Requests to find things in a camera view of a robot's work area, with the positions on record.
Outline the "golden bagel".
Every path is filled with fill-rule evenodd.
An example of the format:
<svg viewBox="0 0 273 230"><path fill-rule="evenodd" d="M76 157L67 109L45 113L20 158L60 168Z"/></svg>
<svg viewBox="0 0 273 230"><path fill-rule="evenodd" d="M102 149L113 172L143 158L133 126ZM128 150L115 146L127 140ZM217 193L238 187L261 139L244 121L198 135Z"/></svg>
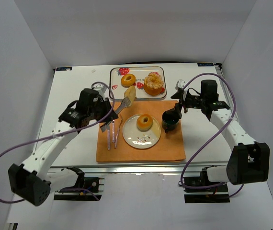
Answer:
<svg viewBox="0 0 273 230"><path fill-rule="evenodd" d="M136 121L137 128L140 131L147 131L153 125L153 118L148 114L142 114Z"/></svg>

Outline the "elongated bread roll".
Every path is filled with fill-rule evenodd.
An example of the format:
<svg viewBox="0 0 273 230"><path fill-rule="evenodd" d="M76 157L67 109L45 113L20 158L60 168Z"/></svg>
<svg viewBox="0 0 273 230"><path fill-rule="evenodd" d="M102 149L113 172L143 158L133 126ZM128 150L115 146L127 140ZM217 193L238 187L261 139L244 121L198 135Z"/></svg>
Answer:
<svg viewBox="0 0 273 230"><path fill-rule="evenodd" d="M134 85L131 85L124 93L124 98L128 98L129 99L129 103L127 104L128 107L130 107L135 98L136 98L136 89Z"/></svg>

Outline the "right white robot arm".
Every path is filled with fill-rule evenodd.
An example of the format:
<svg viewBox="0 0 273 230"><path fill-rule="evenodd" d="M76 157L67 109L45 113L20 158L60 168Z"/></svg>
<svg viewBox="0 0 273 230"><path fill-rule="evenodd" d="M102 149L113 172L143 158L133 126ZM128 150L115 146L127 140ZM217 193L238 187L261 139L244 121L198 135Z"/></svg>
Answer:
<svg viewBox="0 0 273 230"><path fill-rule="evenodd" d="M230 182L233 185L265 182L269 174L270 148L259 143L231 116L230 107L219 100L217 82L203 80L201 92L192 95L185 88L185 82L176 83L177 92L172 96L178 102L166 111L162 120L181 119L181 110L200 109L207 119L221 131L232 153L226 166L210 166L202 169L197 186L210 186Z"/></svg>

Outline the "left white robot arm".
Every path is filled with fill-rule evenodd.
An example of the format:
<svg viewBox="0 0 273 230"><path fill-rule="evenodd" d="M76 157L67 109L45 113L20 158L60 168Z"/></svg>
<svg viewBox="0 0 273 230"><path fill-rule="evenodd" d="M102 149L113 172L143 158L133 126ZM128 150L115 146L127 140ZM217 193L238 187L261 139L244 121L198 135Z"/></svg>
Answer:
<svg viewBox="0 0 273 230"><path fill-rule="evenodd" d="M100 123L117 117L104 95L107 89L103 84L83 89L79 99L71 102L59 116L51 138L43 141L20 165L13 164L8 169L11 190L15 194L39 206L52 192L84 188L84 172L79 168L66 167L56 173L48 171L67 144L90 121Z"/></svg>

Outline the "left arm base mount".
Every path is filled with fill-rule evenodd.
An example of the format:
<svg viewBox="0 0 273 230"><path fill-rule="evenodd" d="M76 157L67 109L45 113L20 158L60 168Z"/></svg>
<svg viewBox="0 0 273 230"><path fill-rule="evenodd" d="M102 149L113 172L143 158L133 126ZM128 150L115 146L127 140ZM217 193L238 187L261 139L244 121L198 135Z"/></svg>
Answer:
<svg viewBox="0 0 273 230"><path fill-rule="evenodd" d="M80 185L54 193L55 201L99 201L104 191L103 177L84 177Z"/></svg>

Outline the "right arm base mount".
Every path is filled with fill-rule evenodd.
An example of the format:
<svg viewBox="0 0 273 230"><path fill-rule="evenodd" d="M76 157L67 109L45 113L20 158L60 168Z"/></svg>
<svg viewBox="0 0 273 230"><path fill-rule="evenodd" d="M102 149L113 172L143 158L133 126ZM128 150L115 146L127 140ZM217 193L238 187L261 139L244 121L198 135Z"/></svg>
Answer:
<svg viewBox="0 0 273 230"><path fill-rule="evenodd" d="M229 203L228 186L226 184L210 188L199 188L216 185L218 182L210 182L206 168L203 168L199 176L186 176L183 178L184 185L191 188L184 188L184 202L186 204L209 204Z"/></svg>

